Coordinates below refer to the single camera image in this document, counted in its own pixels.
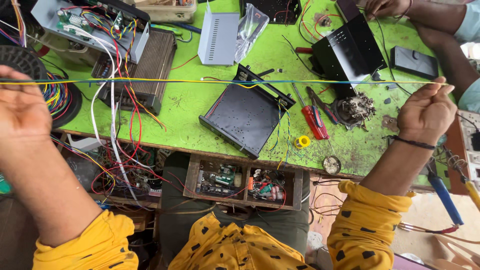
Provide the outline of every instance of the black phone case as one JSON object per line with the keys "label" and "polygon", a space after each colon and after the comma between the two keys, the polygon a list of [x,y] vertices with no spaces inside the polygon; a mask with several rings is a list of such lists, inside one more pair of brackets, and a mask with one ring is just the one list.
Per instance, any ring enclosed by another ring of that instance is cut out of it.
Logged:
{"label": "black phone case", "polygon": [[438,77],[437,59],[430,55],[395,46],[390,51],[390,59],[394,69],[429,80]]}

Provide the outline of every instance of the wooden drawer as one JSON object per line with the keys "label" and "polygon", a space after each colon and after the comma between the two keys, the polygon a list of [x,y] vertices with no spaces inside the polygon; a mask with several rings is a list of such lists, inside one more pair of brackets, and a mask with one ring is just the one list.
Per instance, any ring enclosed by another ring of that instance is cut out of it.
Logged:
{"label": "wooden drawer", "polygon": [[[197,180],[199,178],[199,171],[202,168],[203,171],[216,171],[220,164],[230,164],[241,168],[242,180],[240,186],[240,193],[233,197],[224,198],[221,196],[212,196],[206,193],[197,193]],[[248,183],[250,172],[255,169],[271,170],[275,171],[276,167],[259,165],[257,162],[241,162],[233,161],[226,158],[214,158],[209,156],[192,154],[190,157],[190,164],[187,172],[187,179],[185,181],[185,189],[183,195],[190,198],[209,199],[213,201],[227,202],[233,204],[244,204],[252,206],[263,206],[271,208],[280,208],[282,203],[273,201],[258,200],[248,195],[247,189],[244,189]],[[285,175],[284,189],[286,193],[285,204],[282,209],[288,210],[300,210],[301,198],[302,198],[302,183],[303,183],[303,170],[302,169],[288,169],[282,170]]]}

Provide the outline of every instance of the heat sink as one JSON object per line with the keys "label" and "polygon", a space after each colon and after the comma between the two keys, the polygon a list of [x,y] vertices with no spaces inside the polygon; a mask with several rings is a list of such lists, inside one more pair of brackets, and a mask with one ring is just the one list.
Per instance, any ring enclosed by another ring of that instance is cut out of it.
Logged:
{"label": "heat sink", "polygon": [[[173,56],[177,49],[177,43],[173,32],[150,28],[150,36],[145,45],[142,57],[138,64],[129,63],[128,72],[130,78],[141,79],[168,79],[172,66]],[[106,78],[111,74],[110,58],[103,53],[95,63],[92,71],[94,78]],[[166,83],[159,82],[132,82],[132,88],[138,101],[152,114],[158,115],[161,109],[163,93]],[[98,94],[98,98],[110,106],[111,87],[105,85]],[[120,100],[120,109],[131,111],[134,104],[128,95],[124,83],[115,83],[115,103]]]}

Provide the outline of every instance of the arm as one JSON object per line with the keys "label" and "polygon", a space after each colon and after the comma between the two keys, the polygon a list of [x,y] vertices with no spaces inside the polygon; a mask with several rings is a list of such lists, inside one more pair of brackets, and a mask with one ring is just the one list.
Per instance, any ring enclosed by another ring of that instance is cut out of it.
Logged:
{"label": "arm", "polygon": [[419,23],[414,25],[423,43],[437,56],[448,83],[455,86],[453,95],[458,103],[470,85],[480,78],[480,74],[470,65],[452,35]]}
{"label": "arm", "polygon": [[[444,83],[445,78],[435,80]],[[398,116],[399,136],[435,145],[453,122],[453,86],[425,85],[405,102]],[[361,181],[343,181],[347,193],[327,239],[334,269],[391,269],[390,250],[400,212],[411,204],[413,180],[433,151],[395,141]]]}
{"label": "arm", "polygon": [[365,12],[369,20],[376,17],[405,15],[411,21],[454,35],[463,22],[466,5],[451,5],[424,0],[368,0]]}
{"label": "arm", "polygon": [[[0,78],[31,80],[7,66]],[[50,140],[51,124],[37,86],[0,85],[0,172],[38,226],[34,269],[136,269],[132,220],[90,198]]]}
{"label": "arm", "polygon": [[[0,77],[30,79],[6,66]],[[0,89],[0,170],[33,215],[40,241],[61,245],[78,237],[102,210],[51,142],[52,120],[40,89],[6,87]]]}

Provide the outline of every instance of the light blue sleeve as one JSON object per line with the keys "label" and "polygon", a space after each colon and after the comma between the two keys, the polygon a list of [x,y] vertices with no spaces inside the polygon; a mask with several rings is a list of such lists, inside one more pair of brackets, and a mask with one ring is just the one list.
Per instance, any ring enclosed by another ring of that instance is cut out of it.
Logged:
{"label": "light blue sleeve", "polygon": [[467,4],[467,13],[455,33],[455,38],[462,44],[480,42],[480,0]]}
{"label": "light blue sleeve", "polygon": [[480,79],[472,83],[463,93],[458,102],[458,108],[480,113]]}

